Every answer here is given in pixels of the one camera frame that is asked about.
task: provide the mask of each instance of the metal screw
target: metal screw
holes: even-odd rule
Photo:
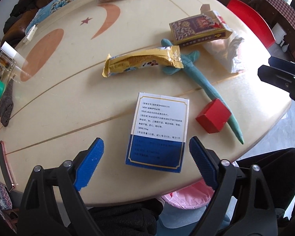
[[[228,167],[230,165],[230,162],[228,160],[221,160],[221,163],[224,167]]]
[[[71,165],[72,165],[72,161],[70,161],[70,160],[66,160],[66,161],[64,162],[64,166],[65,166],[66,168],[70,167]]]
[[[254,170],[254,171],[259,171],[260,170],[260,167],[258,166],[258,165],[252,165],[252,169]]]
[[[37,166],[34,167],[34,171],[35,171],[35,172],[38,172],[38,171],[40,171],[40,170],[41,170],[41,166],[37,165]]]

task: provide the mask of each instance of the cigarette pack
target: cigarette pack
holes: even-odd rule
[[[174,44],[180,46],[195,45],[217,39],[227,39],[232,30],[210,5],[203,4],[200,15],[184,18],[170,23]]]
[[[179,173],[189,99],[139,93],[125,163]]]

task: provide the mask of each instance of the red cube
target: red cube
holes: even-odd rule
[[[196,117],[197,122],[208,133],[220,132],[231,116],[231,112],[218,98],[211,101]]]

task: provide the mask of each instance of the pink plastic bag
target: pink plastic bag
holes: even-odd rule
[[[179,209],[197,209],[207,205],[213,194],[213,189],[202,179],[191,186],[163,195],[162,198]]]

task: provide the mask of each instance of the blue label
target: blue label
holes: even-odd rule
[[[180,172],[185,143],[131,135],[126,164]]]

